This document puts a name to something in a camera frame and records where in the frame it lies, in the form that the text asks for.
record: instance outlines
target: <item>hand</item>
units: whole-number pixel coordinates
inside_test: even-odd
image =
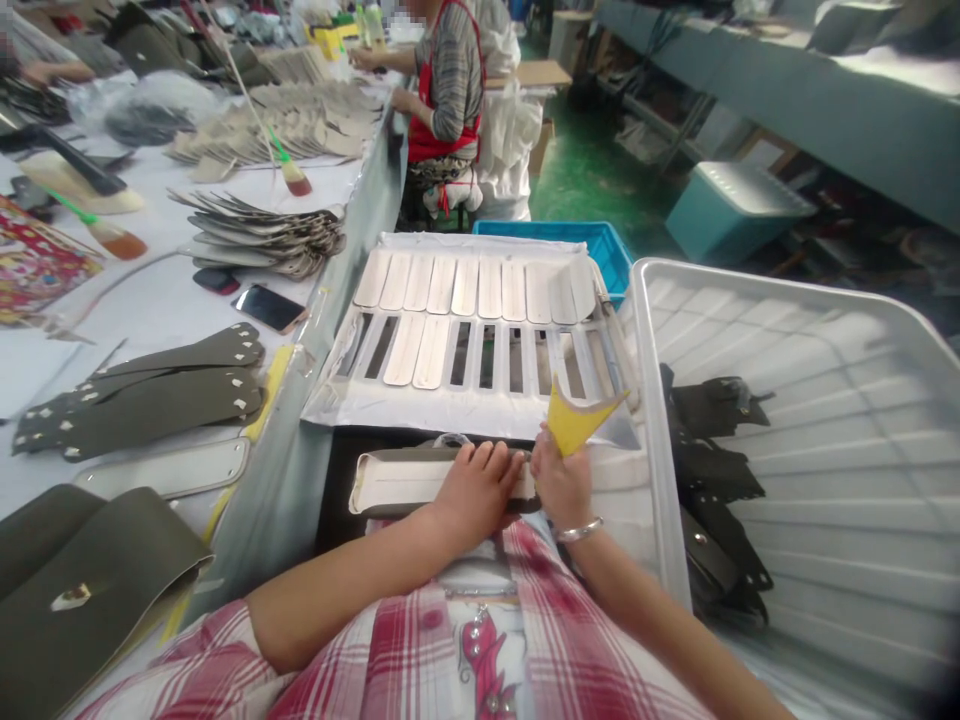
[[[511,457],[502,442],[460,448],[437,499],[424,508],[452,557],[473,550],[500,527],[523,463],[523,453]]]
[[[350,62],[358,70],[366,70],[367,72],[373,72],[374,69],[380,67],[383,63],[380,62],[380,56],[373,52],[373,50],[364,50],[363,48],[354,48],[350,50],[347,55],[350,58]]]
[[[56,80],[56,76],[53,73],[53,66],[45,62],[30,63],[20,71],[20,77],[24,82],[38,88],[49,87],[50,84]]]
[[[590,506],[593,483],[586,448],[569,457],[560,457],[547,424],[541,423],[530,471],[537,480],[537,494],[543,509],[558,531],[575,530],[593,522],[595,516]]]
[[[418,102],[420,102],[420,98],[403,88],[394,89],[393,95],[390,96],[390,104],[393,109],[404,115],[412,115]]]

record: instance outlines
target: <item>white table surface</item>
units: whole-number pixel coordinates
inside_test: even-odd
[[[401,80],[399,75],[390,73],[379,79],[368,92],[383,97],[388,103],[390,90]],[[385,113],[384,118],[389,121],[390,115]],[[84,138],[74,144],[91,154],[104,153],[116,147],[106,137]],[[109,364],[113,365],[140,355],[196,342],[239,320],[249,320],[234,310],[230,302],[254,282],[267,285],[307,307],[322,309],[323,298],[318,295],[324,290],[319,287],[317,277],[293,282],[267,271],[240,270],[235,275],[241,288],[229,297],[216,295],[194,283],[192,276],[197,268],[191,258],[176,254],[176,249],[199,230],[187,221],[192,209],[170,200],[166,189],[173,188],[179,192],[226,191],[253,205],[277,212],[305,212],[337,204],[348,206],[372,146],[373,141],[368,142],[363,158],[357,160],[331,165],[328,158],[320,158],[300,163],[313,186],[313,193],[305,198],[291,196],[279,171],[274,174],[266,168],[242,169],[225,183],[197,185],[188,178],[191,168],[166,157],[162,148],[139,148],[130,167],[120,176],[131,190],[144,198],[146,206],[138,212],[108,216],[107,219],[139,236],[149,250],[133,261],[108,260],[102,273],[46,308],[45,315],[55,317],[61,326],[71,328],[74,334],[92,344],[71,359],[65,370],[47,386],[44,396],[36,398],[36,401],[71,389],[108,356]],[[11,191],[10,179],[21,174],[14,162],[0,156],[0,193],[8,194]],[[68,235],[92,244],[80,222],[65,209],[57,209],[53,224]],[[277,349],[283,344],[296,342],[300,332],[310,323],[311,320],[308,320],[286,337],[257,324],[260,342],[266,350],[261,370],[264,376]],[[16,329],[0,329],[0,351],[3,347],[10,347],[9,343],[16,342],[16,333]],[[71,482],[84,468],[225,440],[240,433],[238,428],[195,428],[145,447],[71,464],[55,450],[13,457],[10,448],[15,429],[13,422],[0,427],[0,518],[54,485]],[[269,432],[269,425],[264,432]],[[254,445],[251,453],[255,454],[256,451],[257,445]],[[217,489],[180,498],[173,506],[198,534],[202,534],[223,492],[223,489]],[[162,624],[126,661],[102,678],[75,706],[74,712],[98,697],[103,690],[145,667],[160,650],[163,627]]]

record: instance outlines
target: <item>black handle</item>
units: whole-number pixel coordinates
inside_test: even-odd
[[[116,195],[121,190],[127,189],[127,184],[116,175],[104,172],[103,168],[97,165],[73,145],[54,135],[47,128],[34,126],[34,132],[41,138],[43,144],[56,150],[70,167],[76,170],[83,179],[90,183],[90,186],[102,197]]]

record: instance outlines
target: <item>workbench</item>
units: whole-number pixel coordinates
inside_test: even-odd
[[[227,191],[278,211],[306,211],[336,204],[346,207],[344,249],[326,262],[319,275],[297,283],[265,271],[237,273],[243,288],[252,282],[267,284],[306,305],[310,315],[291,336],[260,327],[260,341],[266,349],[261,385],[267,383],[268,369],[277,385],[275,392],[268,393],[271,397],[267,399],[265,424],[251,448],[243,475],[225,489],[171,501],[198,534],[212,534],[214,564],[189,604],[170,621],[164,621],[134,650],[129,661],[105,676],[75,711],[103,689],[145,667],[163,642],[199,615],[243,596],[312,555],[330,434],[323,428],[301,426],[300,412],[370,247],[380,232],[392,230],[396,223],[406,152],[404,128],[395,125],[389,93],[401,81],[399,75],[390,73],[370,90],[382,95],[385,109],[361,159],[332,164],[330,158],[320,158],[301,163],[314,189],[306,198],[290,196],[279,172],[274,176],[270,169],[243,169],[222,184],[194,185],[187,178],[190,168],[165,156],[162,148],[139,148],[131,167],[120,176],[144,197],[146,207],[136,213],[111,216],[110,220],[138,235],[149,251],[133,261],[108,262],[102,273],[46,309],[45,315],[91,343],[71,359],[55,387],[47,388],[56,394],[80,382],[108,358],[112,365],[195,342],[243,319],[231,307],[231,298],[194,283],[191,278],[196,268],[191,259],[176,253],[176,248],[197,230],[187,220],[192,211],[170,200],[167,187]],[[75,134],[69,129],[65,132],[70,137]],[[111,142],[105,137],[92,137],[74,144],[90,154],[103,154],[110,151]],[[0,161],[0,192],[9,193],[11,177],[21,173],[8,159],[0,157]],[[72,237],[89,241],[79,221],[62,208],[57,209],[53,224]],[[16,330],[3,332],[0,337],[5,343],[15,342]],[[15,427],[15,423],[0,427],[0,517],[56,484],[71,482],[85,468],[229,439],[241,431],[236,427],[197,428],[146,447],[74,465],[55,451],[11,456]]]
[[[660,12],[611,0],[595,19],[646,54]],[[826,165],[960,232],[960,82],[947,76],[949,68],[921,60],[895,77],[892,68],[809,52],[809,37],[798,31],[764,40],[691,18],[651,60]],[[678,149],[696,154],[690,143]]]

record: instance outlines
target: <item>red apron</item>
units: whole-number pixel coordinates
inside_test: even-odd
[[[470,22],[473,24],[473,31],[477,34],[477,52],[480,53],[481,82],[483,83],[483,86],[485,86],[487,84],[487,71],[483,67],[483,52],[480,50],[480,28],[477,25],[477,21],[474,20],[473,13],[470,12],[469,8],[460,2],[460,0],[444,0],[443,4],[440,6],[440,12],[437,14],[437,24],[434,27],[438,27],[440,25],[440,18],[443,16],[444,10],[447,9],[447,5],[459,5],[470,17]],[[430,102],[430,83],[432,80],[433,52],[431,51],[426,62],[424,62],[420,67],[419,90],[420,101],[431,110],[434,107]],[[463,132],[460,134],[460,139],[452,143],[437,140],[433,136],[433,131],[430,130],[429,126],[424,125],[418,117],[413,116],[410,118],[410,152],[407,156],[408,162],[422,162],[423,160],[431,160],[433,158],[452,155],[457,150],[466,147],[470,143],[477,142],[479,139],[478,133],[480,130],[481,115],[477,115],[477,121],[473,124],[473,127],[464,126]]]

